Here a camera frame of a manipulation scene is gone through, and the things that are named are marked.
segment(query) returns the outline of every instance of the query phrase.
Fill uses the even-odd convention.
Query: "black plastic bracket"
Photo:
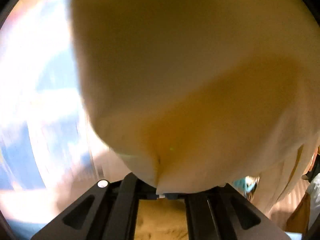
[[[156,189],[132,173],[122,181],[95,184],[35,234],[32,240],[131,240],[140,199],[155,200]],[[196,194],[165,194],[184,199],[190,240],[288,240],[289,237],[233,187]]]

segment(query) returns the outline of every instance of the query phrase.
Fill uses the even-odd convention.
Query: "blurred background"
[[[19,239],[129,170],[82,107],[70,0],[19,0],[0,30],[0,210]]]

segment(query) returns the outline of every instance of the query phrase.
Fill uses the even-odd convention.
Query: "fabric sheet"
[[[71,7],[93,127],[140,179],[192,193],[260,176],[262,211],[293,189],[320,131],[319,26],[301,0]]]

